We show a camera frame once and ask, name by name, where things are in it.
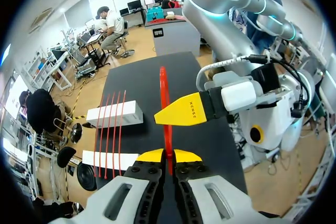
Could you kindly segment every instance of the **cable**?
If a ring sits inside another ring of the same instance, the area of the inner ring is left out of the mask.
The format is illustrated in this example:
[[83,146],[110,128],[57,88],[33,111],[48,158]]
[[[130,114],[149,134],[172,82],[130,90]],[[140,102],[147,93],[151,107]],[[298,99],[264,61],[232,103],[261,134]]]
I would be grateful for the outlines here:
[[320,102],[320,104],[313,110],[313,112],[311,113],[311,115],[305,120],[305,122],[303,123],[303,126],[305,126],[309,120],[313,117],[313,115],[315,114],[315,112],[319,109],[319,107],[321,107],[322,105],[322,101]]
[[213,64],[210,64],[208,66],[203,67],[198,72],[197,77],[196,77],[196,87],[197,87],[197,89],[199,91],[203,91],[203,89],[201,88],[200,82],[201,82],[202,74],[205,71],[213,69],[213,68],[220,68],[220,67],[228,66],[228,65],[231,65],[231,64],[236,63],[236,62],[245,61],[245,60],[247,60],[247,57],[249,57],[249,56],[247,56],[247,55],[240,56],[240,57],[233,58],[233,59],[230,59],[230,60],[224,60],[224,61],[216,62],[216,63],[213,63]]
[[259,152],[259,153],[265,153],[265,151],[260,151],[260,150],[258,150],[256,146],[253,145],[253,147],[254,147],[254,149],[255,149],[257,152]]
[[319,126],[319,125],[316,124],[316,127],[315,127],[315,129],[314,129],[312,132],[310,132],[310,133],[308,133],[308,134],[306,134],[306,135],[304,135],[304,136],[301,136],[301,135],[300,135],[300,138],[305,138],[305,137],[312,136],[312,135],[316,134],[316,130],[317,130],[318,126]]
[[116,93],[113,92],[113,96],[112,96],[112,102],[111,102],[111,108],[110,108],[110,116],[109,116],[109,126],[107,128],[107,139],[106,139],[106,155],[105,155],[105,176],[104,179],[107,179],[107,151],[108,151],[108,147],[109,147],[109,136],[110,136],[110,123],[111,123],[111,112],[112,112],[112,106],[113,106],[113,101],[114,101],[114,95]]
[[[270,57],[270,59],[271,59],[272,63],[275,62],[275,63],[283,66],[300,83],[301,89],[300,89],[300,98],[299,98],[299,101],[298,101],[299,102],[299,108],[292,110],[292,113],[297,113],[297,116],[301,117],[302,112],[304,110],[304,106],[307,105],[308,102],[310,101],[310,93],[308,91],[307,86],[302,82],[301,77],[299,76],[299,73],[295,69],[294,66],[292,66],[288,62],[279,61],[274,57]],[[268,62],[268,59],[266,58],[266,56],[260,56],[260,55],[251,55],[250,57],[247,58],[247,60],[249,60],[251,63],[258,63],[258,64],[264,64],[264,65]],[[307,93],[307,99],[306,100],[303,100],[303,89],[302,88],[304,88],[306,93]]]
[[104,98],[104,95],[102,94],[101,95],[101,100],[100,100],[100,105],[99,105],[99,114],[98,114],[98,119],[97,119],[97,126],[96,126],[96,137],[94,138],[95,139],[95,146],[93,148],[93,173],[95,175],[95,177],[97,176],[96,174],[96,166],[95,166],[95,162],[96,162],[96,145],[97,145],[97,137],[98,137],[98,126],[99,126],[99,118],[100,118],[100,110],[101,110],[101,105],[103,103],[103,98]]
[[106,108],[107,108],[107,104],[109,102],[109,99],[110,99],[110,94],[107,96],[107,101],[106,101],[106,104],[105,104],[105,110],[104,110],[104,116],[103,116],[103,123],[101,124],[101,131],[100,131],[100,143],[99,143],[99,177],[101,177],[101,173],[100,173],[100,170],[101,170],[101,158],[100,158],[100,155],[101,155],[101,140],[103,138],[103,129],[104,129],[104,121],[105,121],[105,113],[106,113]]
[[240,13],[242,16],[244,16],[244,18],[246,18],[247,21],[248,21],[254,28],[256,28],[258,31],[262,31],[263,33],[265,32],[265,31],[262,30],[260,27],[256,26],[256,24],[254,24],[254,23],[249,19],[249,17],[248,17],[245,13],[240,12],[240,11],[239,11],[239,13]]
[[[283,161],[283,160],[287,160],[287,159],[289,159],[289,161],[288,161],[288,166],[287,166],[287,168],[286,168],[282,161]],[[285,171],[288,171],[289,166],[290,166],[290,161],[291,161],[291,157],[290,157],[290,155],[288,155],[287,158],[283,158],[283,157],[282,157],[282,153],[280,152],[280,164],[282,165],[282,167],[283,167],[283,169],[284,169]]]
[[118,153],[119,153],[119,175],[121,176],[121,166],[120,166],[120,151],[121,151],[121,124],[122,124],[122,115],[124,111],[124,104],[125,104],[125,96],[126,90],[124,92],[124,98],[122,100],[122,108],[121,108],[121,116],[120,116],[120,125],[119,125],[119,146],[118,146]]
[[[274,176],[274,175],[276,175],[276,173],[278,172],[278,169],[277,169],[277,166],[275,165],[275,163],[273,163],[272,161],[269,161],[271,164],[268,166],[268,169],[267,169],[267,173],[269,174],[269,175],[271,175],[271,176]],[[270,168],[272,167],[272,165],[273,165],[273,167],[274,167],[274,173],[271,173],[270,172]]]
[[[250,156],[245,156],[245,158],[246,158],[246,157],[250,158],[251,161],[252,161],[252,163],[253,163],[253,158],[251,158]],[[244,173],[249,173],[249,172],[251,172],[251,171],[254,169],[254,167],[255,167],[256,165],[250,165],[250,166],[252,166],[252,168],[251,168],[250,170],[244,171]]]
[[114,117],[114,129],[113,129],[113,142],[112,142],[112,176],[113,178],[115,177],[114,175],[114,143],[116,139],[117,111],[118,111],[119,98],[120,98],[120,91],[118,93],[117,108],[116,108],[116,115]]

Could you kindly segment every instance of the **computer monitor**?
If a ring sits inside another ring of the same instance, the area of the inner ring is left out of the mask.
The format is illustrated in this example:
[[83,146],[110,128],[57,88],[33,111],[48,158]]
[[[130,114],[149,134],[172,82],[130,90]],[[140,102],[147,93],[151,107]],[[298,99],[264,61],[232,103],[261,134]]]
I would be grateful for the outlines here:
[[90,38],[91,35],[89,33],[84,33],[79,39],[86,44]]
[[11,88],[9,92],[9,96],[5,104],[5,109],[14,119],[17,118],[17,114],[19,113],[19,109],[20,109],[19,97],[21,95],[21,92],[27,91],[27,90],[28,90],[28,87],[23,81],[22,77],[18,76],[18,78],[13,84],[13,87]]
[[59,58],[62,57],[62,55],[65,53],[65,51],[61,51],[61,50],[51,50],[52,54],[55,56],[55,58],[58,60]]
[[127,5],[128,5],[129,10],[135,10],[135,9],[138,9],[138,8],[142,8],[140,0],[129,2],[129,3],[127,3]]
[[94,21],[93,18],[90,19],[89,21],[85,22],[85,25],[87,26],[87,28],[90,28],[90,27],[94,26],[94,24],[95,24],[95,21]]
[[144,0],[145,5],[151,5],[154,4],[154,0]]
[[124,14],[127,14],[127,13],[129,13],[128,8],[120,10],[120,15],[124,15]]

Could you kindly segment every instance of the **black table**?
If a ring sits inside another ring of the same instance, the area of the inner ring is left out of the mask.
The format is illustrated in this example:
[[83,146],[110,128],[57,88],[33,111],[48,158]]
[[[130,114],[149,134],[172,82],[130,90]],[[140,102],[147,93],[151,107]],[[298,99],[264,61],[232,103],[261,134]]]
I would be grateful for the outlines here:
[[144,15],[144,13],[143,13],[144,11],[145,11],[145,10],[144,10],[143,8],[141,8],[141,9],[139,9],[139,10],[135,10],[135,11],[133,11],[133,12],[131,12],[131,13],[125,13],[125,14],[122,14],[121,17],[125,17],[125,16],[131,15],[131,14],[135,14],[135,13],[141,12],[142,23],[143,23],[143,25],[145,25],[145,23],[146,23],[146,17],[145,17],[145,15]]
[[[103,104],[108,94],[126,90],[126,101],[136,100],[143,111],[144,123],[122,127],[121,152],[139,153],[164,147],[163,126],[155,124],[154,114],[161,109],[160,67],[165,66],[169,83],[170,101],[197,92],[196,75],[200,66],[191,52],[159,56],[141,60],[109,71],[103,90]],[[107,129],[103,130],[102,150],[106,148]],[[112,152],[113,131],[110,130],[109,150]],[[99,151],[100,138],[96,151]],[[193,152],[200,156],[210,169],[223,176],[241,191],[247,193],[244,173],[240,164],[235,142],[225,118],[190,127],[173,127],[173,148]],[[96,178],[98,189],[107,184],[112,177]],[[176,202],[172,177],[166,172],[164,201],[158,223],[181,223]]]

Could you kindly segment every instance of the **white foam block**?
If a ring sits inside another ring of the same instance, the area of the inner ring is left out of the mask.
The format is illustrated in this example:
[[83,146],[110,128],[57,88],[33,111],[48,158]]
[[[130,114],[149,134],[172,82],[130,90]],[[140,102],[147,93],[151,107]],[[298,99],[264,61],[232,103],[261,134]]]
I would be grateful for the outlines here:
[[93,126],[97,127],[98,115],[99,115],[98,128],[114,127],[114,119],[115,115],[117,115],[117,126],[119,126],[121,120],[121,111],[122,111],[122,122],[121,122],[122,126],[143,123],[143,113],[136,101],[125,102],[123,109],[122,109],[122,103],[119,103],[114,104],[112,106],[108,105],[101,107],[100,113],[99,108],[88,110],[86,120]]
[[[83,160],[82,162],[87,165],[93,166],[93,153],[91,151],[83,151]],[[128,153],[121,153],[120,154],[120,169],[121,170],[127,170],[128,167],[133,166],[134,162],[139,157],[139,154],[128,154]],[[94,165],[96,167],[99,167],[99,152],[96,152],[94,157]],[[107,154],[107,160],[106,153],[102,152],[100,153],[100,167],[105,168],[105,161],[108,169],[112,169],[112,153]],[[119,169],[119,154],[114,154],[114,169]]]

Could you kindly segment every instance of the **red plastic piece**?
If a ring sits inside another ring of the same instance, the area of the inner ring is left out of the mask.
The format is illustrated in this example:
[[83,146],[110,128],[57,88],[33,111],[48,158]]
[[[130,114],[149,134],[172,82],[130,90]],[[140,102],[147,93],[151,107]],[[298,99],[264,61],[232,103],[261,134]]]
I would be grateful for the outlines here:
[[118,112],[119,98],[120,98],[120,91],[118,93],[116,116],[114,117],[114,129],[113,129],[113,143],[112,143],[112,176],[113,178],[115,177],[115,174],[114,174],[114,143],[116,139],[117,112]]
[[105,120],[105,112],[106,112],[106,107],[107,107],[107,104],[108,104],[108,102],[109,102],[109,99],[110,99],[110,94],[107,96],[107,101],[106,101],[106,104],[105,104],[105,110],[104,110],[104,116],[103,116],[103,124],[102,124],[101,132],[100,132],[100,144],[99,144],[99,177],[101,177],[101,173],[100,173],[100,168],[101,168],[101,158],[100,158],[100,155],[101,155],[101,140],[102,140],[102,137],[103,137],[103,127],[104,127],[104,120]]
[[112,96],[112,102],[111,102],[111,109],[110,109],[110,116],[109,116],[109,127],[107,128],[107,140],[106,140],[106,155],[105,155],[105,176],[104,179],[107,179],[107,151],[108,151],[108,147],[109,147],[109,135],[110,135],[110,122],[111,122],[111,112],[112,112],[112,106],[113,106],[113,101],[114,101],[114,95],[116,93],[113,92],[113,96]]
[[122,100],[121,117],[120,117],[120,125],[119,125],[119,145],[118,145],[118,153],[119,153],[119,175],[120,175],[120,176],[121,176],[121,168],[120,168],[121,124],[122,124],[122,115],[123,115],[123,112],[124,112],[125,96],[126,96],[126,90],[125,90],[125,92],[124,92],[124,98],[123,98],[123,100]]
[[[166,68],[160,68],[160,94],[161,94],[161,107],[164,109],[170,104],[169,101],[169,87],[167,81],[167,73]],[[168,159],[169,165],[169,173],[173,174],[173,144],[172,144],[172,135],[173,129],[171,125],[164,125],[163,126],[163,133],[164,133],[164,145],[166,151],[166,158]]]
[[96,144],[97,144],[97,136],[98,136],[98,125],[99,125],[99,117],[100,117],[100,110],[101,110],[101,105],[103,103],[103,98],[104,96],[101,95],[101,100],[100,100],[100,105],[99,105],[99,114],[98,114],[98,119],[97,119],[97,127],[96,127],[96,137],[95,139],[95,147],[94,147],[94,152],[93,152],[93,173],[95,177],[97,176],[96,174],[96,165],[95,165],[95,160],[96,160]]

